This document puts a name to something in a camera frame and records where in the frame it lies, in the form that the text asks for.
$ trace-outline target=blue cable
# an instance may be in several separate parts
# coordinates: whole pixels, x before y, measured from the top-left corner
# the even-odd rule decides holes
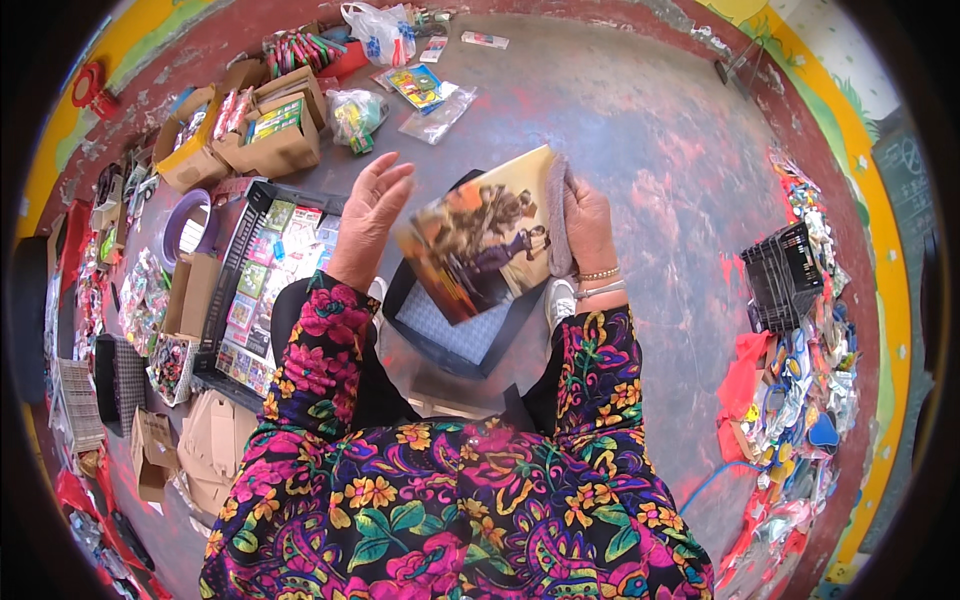
[[[706,488],[708,485],[710,485],[710,482],[711,482],[711,481],[713,481],[714,479],[716,479],[717,475],[719,475],[719,474],[722,473],[723,471],[727,470],[727,468],[732,467],[733,465],[740,465],[740,466],[742,466],[742,467],[749,467],[749,468],[752,468],[753,470],[758,470],[758,471],[764,471],[764,470],[766,470],[766,467],[758,467],[757,465],[751,465],[750,463],[745,463],[745,462],[743,462],[743,461],[733,461],[732,463],[726,463],[725,465],[723,465],[722,467],[720,467],[719,469],[717,469],[717,470],[709,477],[709,479],[708,479],[707,481],[705,481],[704,483],[700,484],[700,487],[699,487],[699,488],[697,488],[696,490],[693,491],[693,493],[692,493],[692,494],[690,495],[690,497],[686,500],[686,502],[684,502],[684,505],[683,505],[682,507],[680,507],[680,510],[678,511],[678,515],[683,516],[683,515],[684,515],[684,512],[686,511],[686,508],[687,508],[688,506],[690,506],[690,502],[693,502],[693,501],[697,498],[697,495],[699,495],[700,492],[702,492],[702,491],[704,490],[704,488]]]

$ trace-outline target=black plastic crate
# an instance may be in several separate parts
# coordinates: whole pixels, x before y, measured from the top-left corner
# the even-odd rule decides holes
[[[824,291],[806,223],[780,229],[741,252],[740,258],[760,323],[774,333],[799,327]]]
[[[247,253],[254,234],[260,231],[270,204],[274,200],[284,200],[298,206],[318,208],[325,214],[339,216],[343,214],[347,196],[325,194],[324,192],[306,192],[291,185],[256,180],[250,184],[246,193],[247,207],[237,221],[236,229],[230,238],[224,264],[217,278],[217,286],[210,298],[210,307],[206,312],[204,335],[200,349],[193,363],[193,375],[206,387],[229,397],[234,402],[259,414],[263,408],[263,398],[245,385],[217,371],[217,352],[227,329],[227,312],[233,302],[240,282],[240,273],[247,261]]]

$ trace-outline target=white sneaker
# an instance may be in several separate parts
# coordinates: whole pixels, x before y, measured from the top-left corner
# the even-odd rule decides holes
[[[381,276],[376,276],[373,278],[373,283],[370,284],[370,289],[367,290],[367,296],[370,296],[374,300],[379,300],[380,303],[383,303],[383,299],[387,297],[387,282]],[[378,308],[376,314],[373,315],[373,326],[376,327],[377,333],[380,332],[380,326],[383,324],[383,309]]]
[[[543,299],[546,310],[546,322],[550,327],[550,336],[566,317],[577,314],[577,301],[573,297],[573,286],[566,279],[554,279],[546,286],[546,298]]]

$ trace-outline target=concrete floor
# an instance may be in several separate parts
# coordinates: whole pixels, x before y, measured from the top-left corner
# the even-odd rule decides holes
[[[508,37],[510,46],[501,51],[454,41],[463,30]],[[374,70],[365,67],[343,87],[376,90],[368,77]],[[373,156],[399,150],[402,160],[418,166],[409,213],[470,169],[490,169],[542,143],[566,153],[574,172],[611,199],[615,243],[644,349],[648,448],[682,504],[723,462],[715,390],[733,358],[734,337],[749,329],[749,293],[734,258],[785,225],[780,185],[766,156],[774,135],[763,115],[722,86],[707,60],[636,34],[553,18],[463,15],[434,71],[442,80],[483,90],[440,145],[397,131],[412,109],[392,94],[393,113],[373,136],[372,156],[333,147],[326,133],[321,164],[283,181],[348,193]],[[163,209],[176,199],[169,189],[155,196],[143,229],[131,236],[128,257],[150,243]],[[380,273],[389,280],[399,260],[389,245]],[[119,287],[122,274],[116,280]],[[112,306],[108,312],[114,330]],[[447,397],[488,405],[510,383],[523,391],[539,377],[546,335],[538,308],[480,383],[440,373],[389,327],[380,353],[402,393],[416,378]],[[150,408],[172,413],[178,429],[186,413],[156,398]],[[161,581],[177,598],[198,597],[204,540],[190,527],[188,510],[169,486],[165,516],[140,502],[127,442],[111,437],[109,449],[118,504],[153,555]],[[739,533],[754,483],[749,475],[725,473],[684,515],[716,563]]]

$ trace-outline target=green chalkboard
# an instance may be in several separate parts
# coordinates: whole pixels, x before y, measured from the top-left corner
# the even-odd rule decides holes
[[[897,230],[900,234],[900,255],[878,256],[882,260],[902,260],[906,267],[910,290],[910,355],[901,355],[900,348],[893,348],[891,361],[910,361],[910,386],[907,392],[906,410],[900,443],[894,459],[887,487],[877,506],[874,520],[860,543],[859,551],[873,554],[887,526],[900,504],[900,496],[910,482],[911,459],[917,418],[924,398],[933,386],[924,371],[924,335],[920,321],[920,284],[924,265],[924,238],[935,225],[933,193],[926,175],[926,165],[921,154],[917,135],[909,128],[900,128],[884,135],[872,150],[874,164],[883,180],[890,206],[894,211]]]

